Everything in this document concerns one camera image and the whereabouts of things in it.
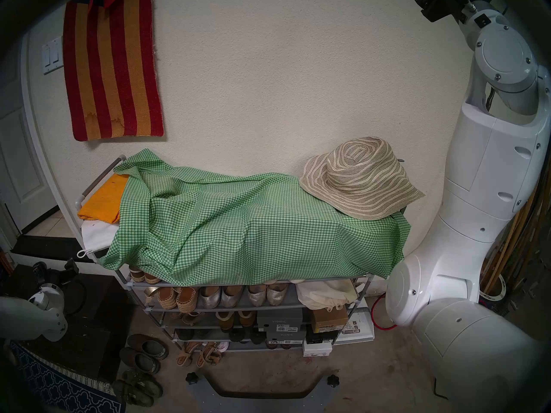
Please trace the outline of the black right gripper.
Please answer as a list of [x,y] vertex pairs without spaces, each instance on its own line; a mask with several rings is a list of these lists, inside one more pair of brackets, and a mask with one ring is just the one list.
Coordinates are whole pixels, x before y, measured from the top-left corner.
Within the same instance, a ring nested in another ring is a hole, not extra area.
[[464,8],[471,0],[414,0],[421,8],[422,15],[434,23],[448,15],[458,23],[465,23],[467,16]]

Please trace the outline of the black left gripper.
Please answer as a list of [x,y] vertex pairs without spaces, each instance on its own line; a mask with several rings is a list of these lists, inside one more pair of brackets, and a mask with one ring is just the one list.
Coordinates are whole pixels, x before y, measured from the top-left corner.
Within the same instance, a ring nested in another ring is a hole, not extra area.
[[38,287],[45,284],[62,286],[73,280],[79,273],[74,258],[70,258],[64,264],[64,269],[56,270],[48,268],[45,262],[37,262],[33,265],[33,274],[37,278]]

